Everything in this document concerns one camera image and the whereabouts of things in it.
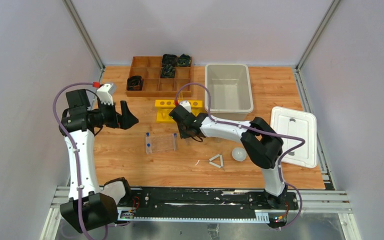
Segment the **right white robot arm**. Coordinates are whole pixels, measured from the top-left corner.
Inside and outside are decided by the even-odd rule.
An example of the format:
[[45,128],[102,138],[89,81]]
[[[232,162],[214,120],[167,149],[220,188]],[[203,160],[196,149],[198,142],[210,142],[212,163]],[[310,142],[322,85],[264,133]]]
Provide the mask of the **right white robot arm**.
[[168,115],[183,139],[219,138],[242,144],[250,160],[261,168],[266,204],[272,209],[285,205],[288,188],[279,166],[284,142],[264,119],[233,121],[207,113],[194,115],[181,105]]

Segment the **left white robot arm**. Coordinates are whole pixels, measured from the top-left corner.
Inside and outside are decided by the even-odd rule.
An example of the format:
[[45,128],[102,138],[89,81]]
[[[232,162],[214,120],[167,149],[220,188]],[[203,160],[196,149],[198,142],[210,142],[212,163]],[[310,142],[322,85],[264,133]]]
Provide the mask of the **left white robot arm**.
[[61,205],[60,212],[79,233],[116,223],[118,205],[126,207],[133,201],[131,187],[124,177],[100,187],[94,160],[95,129],[127,130],[139,122],[124,100],[120,101],[121,113],[116,111],[112,88],[101,86],[96,91],[96,109],[90,109],[87,92],[86,89],[67,92],[68,108],[59,119],[59,129],[68,150],[71,179],[68,202]]

